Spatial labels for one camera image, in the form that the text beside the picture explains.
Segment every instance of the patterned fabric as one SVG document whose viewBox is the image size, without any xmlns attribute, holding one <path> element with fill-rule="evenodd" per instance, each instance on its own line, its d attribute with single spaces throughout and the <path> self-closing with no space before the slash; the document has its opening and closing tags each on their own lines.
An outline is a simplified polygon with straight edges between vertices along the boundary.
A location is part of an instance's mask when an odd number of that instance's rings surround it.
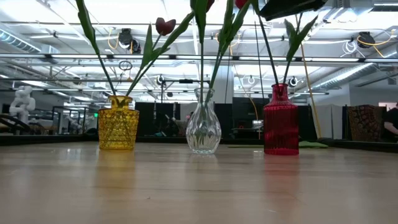
<svg viewBox="0 0 398 224">
<path fill-rule="evenodd" d="M 349 106 L 348 116 L 353 141 L 380 141 L 382 108 L 370 105 Z"/>
</svg>

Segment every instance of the desk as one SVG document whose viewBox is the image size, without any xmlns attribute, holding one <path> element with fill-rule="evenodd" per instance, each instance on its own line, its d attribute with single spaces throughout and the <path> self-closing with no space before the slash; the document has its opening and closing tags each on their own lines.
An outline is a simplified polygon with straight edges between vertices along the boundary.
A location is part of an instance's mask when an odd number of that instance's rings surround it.
<svg viewBox="0 0 398 224">
<path fill-rule="evenodd" d="M 0 223 L 396 223 L 398 155 L 97 142 L 0 147 Z"/>
</svg>

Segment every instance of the person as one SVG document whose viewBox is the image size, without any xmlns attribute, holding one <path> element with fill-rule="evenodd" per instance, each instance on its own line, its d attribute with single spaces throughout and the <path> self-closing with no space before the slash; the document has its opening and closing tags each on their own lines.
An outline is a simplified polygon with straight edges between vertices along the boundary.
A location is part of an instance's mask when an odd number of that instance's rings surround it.
<svg viewBox="0 0 398 224">
<path fill-rule="evenodd" d="M 387 142 L 398 141 L 398 103 L 395 108 L 389 110 L 386 114 L 383 139 Z"/>
</svg>

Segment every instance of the red glass vase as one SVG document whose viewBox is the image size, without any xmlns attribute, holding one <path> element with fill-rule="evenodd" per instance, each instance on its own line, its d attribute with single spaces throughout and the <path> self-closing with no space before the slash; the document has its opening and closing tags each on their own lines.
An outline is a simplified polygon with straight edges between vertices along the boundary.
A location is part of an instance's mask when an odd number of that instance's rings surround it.
<svg viewBox="0 0 398 224">
<path fill-rule="evenodd" d="M 264 107 L 264 152 L 299 154 L 298 107 L 289 100 L 287 84 L 273 85 L 271 102 Z"/>
</svg>

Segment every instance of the ceiling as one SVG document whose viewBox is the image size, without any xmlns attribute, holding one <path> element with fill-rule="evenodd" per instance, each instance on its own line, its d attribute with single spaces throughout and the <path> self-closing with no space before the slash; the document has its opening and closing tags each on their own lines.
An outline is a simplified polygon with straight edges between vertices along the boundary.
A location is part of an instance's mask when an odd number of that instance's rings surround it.
<svg viewBox="0 0 398 224">
<path fill-rule="evenodd" d="M 165 20 L 176 19 L 177 23 L 181 22 L 183 18 L 190 12 L 188 0 L 145 0 L 145 1 L 127 1 L 127 0 L 86 0 L 86 6 L 91 14 L 91 21 L 95 25 L 97 41 L 102 54 L 129 54 L 120 46 L 112 49 L 117 42 L 117 33 L 122 28 L 132 29 L 132 35 L 136 38 L 141 47 L 144 48 L 144 40 L 146 37 L 147 26 L 150 23 L 155 23 L 158 17 L 163 17 Z M 76 4 L 74 0 L 51 0 L 47 1 L 50 9 L 46 8 L 36 0 L 0 0 L 0 21 L 7 29 L 18 34 L 32 45 L 43 46 L 50 45 L 57 49 L 60 54 L 93 54 L 94 51 L 91 46 L 85 42 L 80 35 L 83 31 L 80 27 L 77 17 Z M 216 0 L 215 4 L 207 15 L 207 25 L 205 34 L 205 55 L 216 55 L 218 43 L 216 34 L 221 29 L 223 22 L 223 15 L 226 0 Z M 347 46 L 347 41 L 351 37 L 356 38 L 361 31 L 370 32 L 375 38 L 376 43 L 384 42 L 390 39 L 392 31 L 397 28 L 396 21 L 398 19 L 398 12 L 369 12 L 360 16 L 351 16 L 340 20 L 334 20 L 332 23 L 322 22 L 322 18 L 328 13 L 329 9 L 322 9 L 318 12 L 306 12 L 303 15 L 302 24 L 306 24 L 312 20 L 316 15 L 319 15 L 317 26 L 310 33 L 310 38 L 304 44 L 304 52 L 306 57 L 377 57 L 374 48 L 352 50 L 351 45 Z M 267 36 L 270 40 L 271 51 L 273 56 L 284 57 L 289 49 L 289 43 L 282 41 L 282 36 L 286 36 L 284 21 L 285 18 L 266 22 Z M 290 16 L 286 18 L 295 24 L 295 17 Z M 239 35 L 233 42 L 231 51 L 227 54 L 238 56 L 257 56 L 257 42 L 256 42 L 256 16 L 249 11 L 244 20 L 244 25 L 239 31 Z M 259 53 L 260 56 L 267 56 L 267 49 L 262 38 L 261 30 L 257 27 L 259 36 Z M 167 54 L 175 55 L 198 55 L 198 38 L 197 27 L 192 24 L 176 41 L 172 44 L 171 49 Z M 157 35 L 154 29 L 154 36 L 156 40 Z M 161 38 L 159 45 L 164 42 L 165 38 Z M 378 49 L 383 49 L 396 44 L 397 39 L 393 37 L 388 43 L 378 46 Z M 345 53 L 345 51 L 352 50 L 352 53 Z M 0 53 L 25 53 L 15 47 L 12 47 L 4 42 L 0 42 Z M 297 57 L 301 57 L 301 50 L 296 53 Z M 40 60 L 31 59 L 12 59 L 20 65 L 24 65 L 41 74 L 48 75 L 50 73 L 49 66 L 40 64 Z M 121 60 L 113 60 L 117 65 Z M 53 72 L 59 74 L 56 78 L 73 78 L 81 77 L 84 79 L 104 79 L 104 74 L 97 60 L 67 60 L 59 59 L 59 64 L 53 67 Z M 73 66 L 61 66 L 65 63 L 75 63 Z M 92 62 L 96 66 L 78 66 L 80 62 Z M 137 74 L 140 60 L 129 60 L 133 68 L 130 71 L 122 71 L 118 66 L 109 66 L 108 72 L 116 79 L 127 80 L 134 78 Z M 140 81 L 136 89 L 142 90 L 158 90 L 160 86 L 156 84 L 156 78 L 162 75 L 168 80 L 179 79 L 199 79 L 199 64 L 198 60 L 181 61 L 181 60 L 164 60 L 158 61 L 155 67 L 148 70 L 147 75 Z M 0 66 L 9 66 L 8 62 L 3 61 Z M 347 65 L 311 65 L 308 67 L 308 73 L 312 82 L 324 78 L 328 74 L 339 70 Z M 234 75 L 234 89 L 235 90 L 260 90 L 260 73 L 257 63 L 241 63 L 231 62 L 229 64 L 231 73 Z M 285 72 L 285 64 L 276 66 L 278 78 L 281 80 Z M 206 63 L 205 79 L 210 79 L 213 70 L 211 62 Z M 274 83 L 273 72 L 269 64 L 261 65 L 262 84 L 264 90 L 271 90 L 271 85 Z M 305 69 L 300 63 L 293 64 L 288 73 L 289 78 L 296 77 L 303 85 L 306 83 Z M 52 83 L 54 86 L 62 85 L 67 88 L 76 88 L 76 85 L 70 83 Z M 127 89 L 128 82 L 120 83 L 119 89 Z M 80 88 L 92 88 L 88 83 L 82 83 Z M 174 83 L 169 87 L 169 90 L 193 90 L 198 87 L 197 84 L 180 84 Z M 133 93 L 132 96 L 137 101 L 154 101 L 158 93 L 149 95 L 148 93 Z M 244 96 L 242 93 L 235 94 L 236 96 Z M 195 100 L 192 92 L 175 95 L 173 98 L 178 100 Z M 103 100 L 103 97 L 96 97 L 95 100 Z"/>
</svg>

